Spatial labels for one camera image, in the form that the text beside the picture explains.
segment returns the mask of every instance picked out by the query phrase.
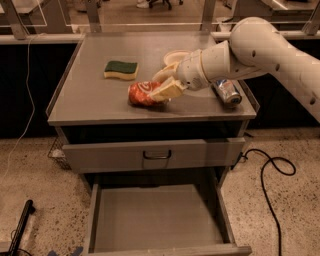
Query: shoe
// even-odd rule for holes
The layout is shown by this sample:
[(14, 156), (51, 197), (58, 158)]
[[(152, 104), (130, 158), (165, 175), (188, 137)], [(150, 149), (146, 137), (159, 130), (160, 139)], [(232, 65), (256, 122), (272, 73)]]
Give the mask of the shoe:
[(137, 7), (138, 7), (138, 8), (143, 8), (143, 9), (147, 9), (147, 8), (149, 8), (149, 2), (143, 1), (143, 2), (140, 3), (140, 4), (137, 4)]

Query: red chip bag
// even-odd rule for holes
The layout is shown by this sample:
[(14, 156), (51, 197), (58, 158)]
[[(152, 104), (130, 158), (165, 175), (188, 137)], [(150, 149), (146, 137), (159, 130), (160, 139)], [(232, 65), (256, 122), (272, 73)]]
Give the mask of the red chip bag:
[(129, 86), (129, 101), (133, 105), (155, 106), (159, 102), (154, 101), (149, 94), (161, 85), (159, 82), (136, 82)]

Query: yellow sponge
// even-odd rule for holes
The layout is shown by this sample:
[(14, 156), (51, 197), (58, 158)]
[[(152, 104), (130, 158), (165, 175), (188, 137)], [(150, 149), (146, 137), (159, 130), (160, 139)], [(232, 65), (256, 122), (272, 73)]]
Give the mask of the yellow sponge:
[(109, 61), (104, 69), (105, 78), (119, 78), (122, 80), (134, 80), (138, 73), (138, 63)]

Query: cabinet top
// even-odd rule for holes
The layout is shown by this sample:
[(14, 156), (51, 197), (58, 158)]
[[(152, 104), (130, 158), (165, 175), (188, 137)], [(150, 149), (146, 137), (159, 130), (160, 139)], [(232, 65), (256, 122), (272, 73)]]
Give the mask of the cabinet top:
[(87, 34), (75, 53), (70, 71), (54, 102), (48, 122), (53, 126), (116, 123), (248, 120), (256, 112), (246, 95), (234, 109), (227, 109), (211, 88), (188, 91), (162, 107), (142, 108), (128, 103), (134, 81), (104, 78), (108, 61), (137, 62), (135, 81), (150, 81), (173, 50), (205, 49), (215, 44), (209, 33), (126, 32)]

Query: black stand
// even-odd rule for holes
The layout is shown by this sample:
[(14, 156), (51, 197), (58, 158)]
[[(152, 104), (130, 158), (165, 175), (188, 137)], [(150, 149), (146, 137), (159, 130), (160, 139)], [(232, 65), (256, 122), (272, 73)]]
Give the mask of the black stand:
[(36, 210), (33, 206), (33, 201), (28, 200), (24, 206), (23, 212), (20, 217), (19, 224), (17, 226), (16, 232), (14, 234), (14, 237), (12, 239), (9, 251), (5, 254), (5, 256), (15, 256), (20, 245), (20, 241), (24, 232), (24, 229), (26, 227), (29, 214), (34, 213)]

